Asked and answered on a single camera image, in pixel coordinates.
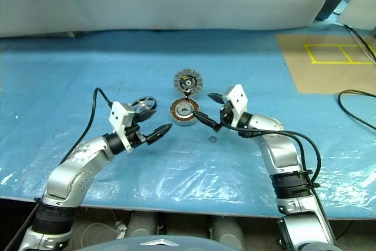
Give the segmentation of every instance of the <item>yellow tape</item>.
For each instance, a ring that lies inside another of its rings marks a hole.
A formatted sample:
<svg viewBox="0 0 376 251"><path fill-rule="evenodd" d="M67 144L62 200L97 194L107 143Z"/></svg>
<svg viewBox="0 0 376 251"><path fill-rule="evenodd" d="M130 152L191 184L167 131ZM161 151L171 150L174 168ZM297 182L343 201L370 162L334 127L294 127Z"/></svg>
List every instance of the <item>yellow tape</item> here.
<svg viewBox="0 0 376 251"><path fill-rule="evenodd" d="M339 50L343 53L343 55L345 55L345 57L348 59L348 61L316 61L311 49L310 49L310 46L317 46L317 47L338 47ZM357 61L353 61L351 59L351 57L349 56L348 53L346 53L346 51L343 49L343 47L361 47L361 46L365 46L365 45L359 45L359 44L322 44L322 43L310 43L310 44L304 44L304 47L309 55L309 57L311 58L311 61L312 61L312 64L346 64L346 65L372 65L373 62L357 62ZM375 53L375 50L373 50L372 46L369 45L370 49L373 51L373 53Z"/></svg>

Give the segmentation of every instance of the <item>gray cylinder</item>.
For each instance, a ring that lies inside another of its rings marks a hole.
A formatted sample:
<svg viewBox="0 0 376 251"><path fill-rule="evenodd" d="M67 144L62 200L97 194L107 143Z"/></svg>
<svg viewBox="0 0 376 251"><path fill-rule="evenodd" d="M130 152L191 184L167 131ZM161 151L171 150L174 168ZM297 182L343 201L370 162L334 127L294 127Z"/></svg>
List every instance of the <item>gray cylinder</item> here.
<svg viewBox="0 0 376 251"><path fill-rule="evenodd" d="M213 240L238 250L245 250L243 231L235 217L213 216L210 226Z"/></svg>
<svg viewBox="0 0 376 251"><path fill-rule="evenodd" d="M157 213L134 212L125 231L125 237L156 235L157 228Z"/></svg>

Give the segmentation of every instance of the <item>plastic wrap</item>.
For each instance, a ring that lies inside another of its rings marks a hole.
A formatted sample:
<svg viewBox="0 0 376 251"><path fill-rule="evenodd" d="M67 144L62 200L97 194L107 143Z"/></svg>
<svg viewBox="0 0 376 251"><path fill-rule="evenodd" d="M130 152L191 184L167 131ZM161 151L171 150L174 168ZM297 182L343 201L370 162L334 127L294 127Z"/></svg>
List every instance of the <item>plastic wrap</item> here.
<svg viewBox="0 0 376 251"><path fill-rule="evenodd" d="M218 119L220 105L205 94L242 83L249 112L275 117L316 142L323 156L317 191L329 217L376 215L376 136L343 113L334 95L299 95L273 33L106 32L81 39L9 39L1 45L3 198L41 196L48 175L86 126L95 87L121 102L157 98L157 113L141 124L148 134L170 122L169 106L181 96L173 87L175 73L193 68L204 80L194 99L212 118ZM371 98L345 96L344 103L375 123ZM85 140L112 130L108 115L98 97ZM314 168L315 155L308 144L305 148L308 167ZM195 123L174 125L153 145L118 155L97 175L83 204L278 216L274 197L255 143Z"/></svg>

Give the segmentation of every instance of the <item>metal disc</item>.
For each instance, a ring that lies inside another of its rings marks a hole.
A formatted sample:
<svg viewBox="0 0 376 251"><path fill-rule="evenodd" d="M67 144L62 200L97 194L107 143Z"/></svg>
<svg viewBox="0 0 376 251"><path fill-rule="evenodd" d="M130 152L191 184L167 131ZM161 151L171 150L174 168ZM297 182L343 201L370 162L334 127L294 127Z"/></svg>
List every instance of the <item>metal disc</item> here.
<svg viewBox="0 0 376 251"><path fill-rule="evenodd" d="M172 102L170 115L178 125L188 126L197 121L196 117L193 116L193 111L198 111L199 109L200 107L196 101L181 98Z"/></svg>
<svg viewBox="0 0 376 251"><path fill-rule="evenodd" d="M175 75L174 87L183 95L193 96L202 90L203 80L195 70L184 69Z"/></svg>
<svg viewBox="0 0 376 251"><path fill-rule="evenodd" d="M154 97L146 96L133 101L130 106L132 107L133 111L138 114L145 110L154 110L157 108L157 101Z"/></svg>

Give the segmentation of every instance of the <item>copper wire coil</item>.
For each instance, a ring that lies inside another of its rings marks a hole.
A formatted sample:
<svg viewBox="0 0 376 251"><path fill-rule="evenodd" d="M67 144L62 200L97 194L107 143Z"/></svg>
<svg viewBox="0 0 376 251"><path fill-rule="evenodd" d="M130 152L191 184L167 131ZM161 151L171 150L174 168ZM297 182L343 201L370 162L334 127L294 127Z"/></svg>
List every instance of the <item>copper wire coil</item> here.
<svg viewBox="0 0 376 251"><path fill-rule="evenodd" d="M179 113L178 107L182 106L184 103L187 103L190 105L190 109L187 110L187 113L188 113L187 115ZM192 111L198 111L199 109L200 109L199 105L197 104L196 101L192 99L181 98L181 99L175 100L171 104L170 114L179 125L190 125L196 121L196 118L193 116Z"/></svg>

